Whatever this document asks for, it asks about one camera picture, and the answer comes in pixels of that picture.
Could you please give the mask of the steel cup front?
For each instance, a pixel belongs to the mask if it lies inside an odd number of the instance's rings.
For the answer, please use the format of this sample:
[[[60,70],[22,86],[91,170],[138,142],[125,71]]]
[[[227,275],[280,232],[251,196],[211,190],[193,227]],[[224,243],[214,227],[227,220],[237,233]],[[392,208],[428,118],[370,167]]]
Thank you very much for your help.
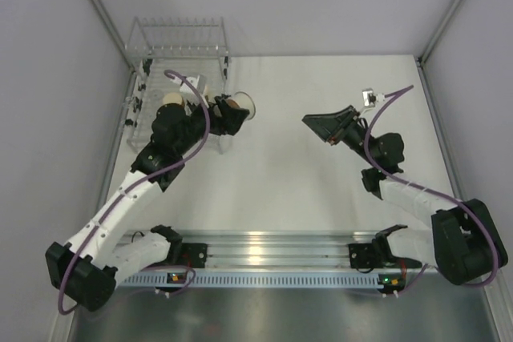
[[[251,96],[243,91],[228,96],[227,103],[229,106],[248,111],[247,121],[252,120],[256,114],[256,105]]]

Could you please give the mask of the steel cup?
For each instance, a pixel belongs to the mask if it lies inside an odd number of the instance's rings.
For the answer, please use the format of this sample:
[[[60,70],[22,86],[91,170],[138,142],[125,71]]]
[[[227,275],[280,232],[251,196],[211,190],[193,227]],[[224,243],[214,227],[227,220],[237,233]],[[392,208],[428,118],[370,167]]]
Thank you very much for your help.
[[[201,91],[201,96],[206,104],[209,104],[213,101],[213,97],[210,91],[210,86],[206,84]]]
[[[185,101],[184,101],[184,97],[182,96],[181,93],[172,92],[172,93],[166,94],[163,97],[162,104],[163,105],[176,104],[178,106],[184,107]]]
[[[252,120],[256,114],[256,105],[251,96],[243,91],[228,96],[227,103],[229,106],[248,111],[247,121]]]

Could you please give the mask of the clear plastic cup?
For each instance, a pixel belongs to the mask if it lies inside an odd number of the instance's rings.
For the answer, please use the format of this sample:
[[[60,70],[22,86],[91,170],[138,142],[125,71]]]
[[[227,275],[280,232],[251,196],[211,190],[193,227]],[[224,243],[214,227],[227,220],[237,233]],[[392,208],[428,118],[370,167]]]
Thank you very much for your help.
[[[153,104],[161,104],[164,98],[164,93],[162,90],[150,90],[147,93],[147,100],[149,103]]]

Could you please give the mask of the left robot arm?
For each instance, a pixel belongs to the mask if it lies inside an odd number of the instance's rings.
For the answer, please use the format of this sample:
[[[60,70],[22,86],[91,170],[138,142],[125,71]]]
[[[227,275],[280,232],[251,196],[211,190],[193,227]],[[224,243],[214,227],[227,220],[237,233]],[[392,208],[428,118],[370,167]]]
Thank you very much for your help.
[[[186,103],[179,95],[168,97],[151,124],[149,143],[112,197],[67,242],[54,242],[46,250],[61,314],[68,314],[65,298],[95,312],[135,273],[153,264],[172,267],[181,261],[183,238],[169,226],[156,225],[125,246],[119,246],[119,241],[200,152],[209,135],[234,136],[255,113],[253,100],[244,92],[197,104]]]

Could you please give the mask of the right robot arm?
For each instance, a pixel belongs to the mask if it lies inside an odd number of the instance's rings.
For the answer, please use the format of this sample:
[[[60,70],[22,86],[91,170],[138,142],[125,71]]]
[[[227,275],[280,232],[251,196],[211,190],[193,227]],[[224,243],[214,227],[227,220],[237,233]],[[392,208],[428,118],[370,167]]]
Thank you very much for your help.
[[[432,265],[452,284],[463,285],[508,264],[507,250],[484,202],[443,198],[424,187],[393,180],[404,160],[399,133],[373,137],[366,120],[352,106],[334,113],[305,115],[302,121],[323,142],[344,143],[369,163],[370,168],[362,170],[367,192],[400,207],[425,226],[413,229],[396,224],[381,230],[372,239],[368,253],[353,252],[352,268],[395,267],[404,260]]]

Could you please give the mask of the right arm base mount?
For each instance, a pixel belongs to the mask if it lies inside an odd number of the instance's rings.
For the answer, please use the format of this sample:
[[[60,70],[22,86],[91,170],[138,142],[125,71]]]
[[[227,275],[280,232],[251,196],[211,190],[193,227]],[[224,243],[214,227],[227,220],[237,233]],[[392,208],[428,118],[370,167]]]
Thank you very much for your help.
[[[376,242],[349,243],[349,263],[352,269],[369,273],[376,268],[385,267],[385,252]]]

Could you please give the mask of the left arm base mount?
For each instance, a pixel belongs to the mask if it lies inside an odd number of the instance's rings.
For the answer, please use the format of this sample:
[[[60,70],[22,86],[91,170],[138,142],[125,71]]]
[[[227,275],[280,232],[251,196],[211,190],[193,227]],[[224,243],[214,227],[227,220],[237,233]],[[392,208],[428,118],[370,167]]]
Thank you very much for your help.
[[[190,268],[204,268],[207,258],[206,243],[182,243],[176,264]]]

